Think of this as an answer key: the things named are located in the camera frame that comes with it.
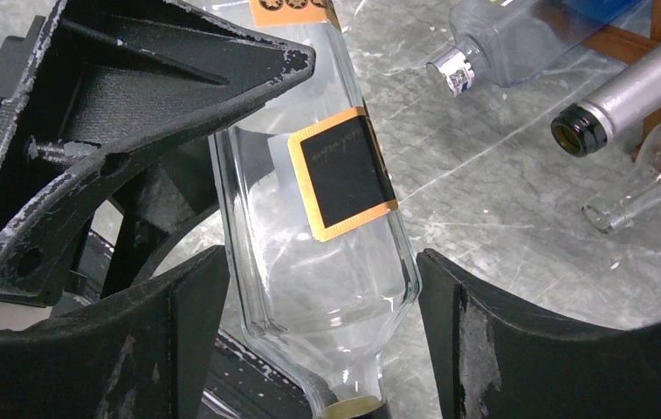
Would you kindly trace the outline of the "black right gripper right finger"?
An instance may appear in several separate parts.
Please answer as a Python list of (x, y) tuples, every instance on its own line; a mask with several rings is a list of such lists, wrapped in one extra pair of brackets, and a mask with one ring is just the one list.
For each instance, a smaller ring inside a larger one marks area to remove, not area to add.
[(554, 313), (427, 249), (419, 306), (445, 418), (661, 418), (661, 322)]

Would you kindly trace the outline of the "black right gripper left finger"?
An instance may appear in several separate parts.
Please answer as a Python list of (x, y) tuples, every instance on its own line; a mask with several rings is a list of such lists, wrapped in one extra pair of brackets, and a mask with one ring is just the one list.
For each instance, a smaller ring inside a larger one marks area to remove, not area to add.
[(229, 282), (213, 246), (23, 331), (0, 331), (0, 418), (194, 418)]

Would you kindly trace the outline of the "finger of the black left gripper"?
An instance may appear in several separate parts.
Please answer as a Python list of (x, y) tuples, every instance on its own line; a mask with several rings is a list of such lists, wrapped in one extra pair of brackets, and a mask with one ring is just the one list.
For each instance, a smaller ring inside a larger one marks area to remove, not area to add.
[(183, 1), (58, 1), (0, 49), (0, 301), (59, 300), (83, 227), (179, 147), (310, 79), (312, 47)]
[(170, 251), (218, 208), (210, 139), (167, 152), (112, 196), (123, 215), (102, 287), (106, 298), (150, 278)]

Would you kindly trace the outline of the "small dark bottle gold cap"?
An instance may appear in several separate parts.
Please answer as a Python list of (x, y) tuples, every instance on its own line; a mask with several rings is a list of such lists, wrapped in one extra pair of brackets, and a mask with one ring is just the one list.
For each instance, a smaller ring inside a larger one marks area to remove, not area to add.
[(314, 417), (388, 418), (382, 353), (421, 279), (334, 6), (206, 7), (315, 52), (308, 80), (211, 145), (246, 343)]

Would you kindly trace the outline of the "clear glass bottle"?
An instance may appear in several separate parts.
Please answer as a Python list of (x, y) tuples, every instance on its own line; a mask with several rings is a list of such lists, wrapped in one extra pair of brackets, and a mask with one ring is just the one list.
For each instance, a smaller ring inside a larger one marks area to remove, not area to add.
[(589, 198), (582, 215), (598, 231), (610, 234), (661, 203), (661, 123), (642, 144), (632, 170), (608, 189)]

